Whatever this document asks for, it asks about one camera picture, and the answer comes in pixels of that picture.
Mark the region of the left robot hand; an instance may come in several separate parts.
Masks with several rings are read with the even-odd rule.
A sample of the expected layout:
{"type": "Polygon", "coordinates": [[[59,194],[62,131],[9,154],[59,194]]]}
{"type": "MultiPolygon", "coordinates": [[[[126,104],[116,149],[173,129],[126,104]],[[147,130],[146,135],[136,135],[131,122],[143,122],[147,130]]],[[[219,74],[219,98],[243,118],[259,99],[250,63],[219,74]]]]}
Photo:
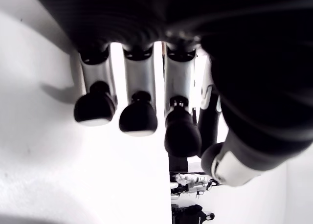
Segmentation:
{"type": "Polygon", "coordinates": [[[38,0],[79,51],[201,45],[229,132],[203,170],[241,186],[313,141],[313,0],[38,0]]]}

